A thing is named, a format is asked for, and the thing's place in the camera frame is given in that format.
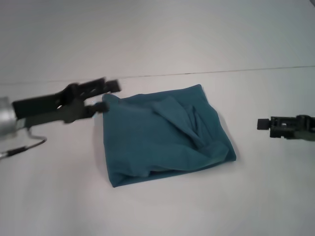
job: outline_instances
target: teal cloth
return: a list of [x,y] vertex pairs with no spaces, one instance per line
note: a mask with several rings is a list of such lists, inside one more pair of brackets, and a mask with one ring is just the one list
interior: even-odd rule
[[204,170],[235,152],[201,85],[119,99],[105,94],[104,146],[113,187]]

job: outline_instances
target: white table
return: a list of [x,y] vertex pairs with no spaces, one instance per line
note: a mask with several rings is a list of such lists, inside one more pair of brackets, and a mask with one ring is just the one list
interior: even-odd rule
[[[258,118],[315,116],[315,67],[267,69],[315,65],[308,1],[36,2],[1,9],[10,20],[0,21],[1,96],[44,95],[103,75],[126,77],[119,97],[201,84],[238,159],[112,188],[101,116],[41,125],[33,132],[47,143],[0,162],[1,236],[314,235],[315,144],[256,130]],[[196,17],[191,26],[186,13]],[[265,69],[214,73],[255,68]],[[0,150],[27,143],[20,132]]]

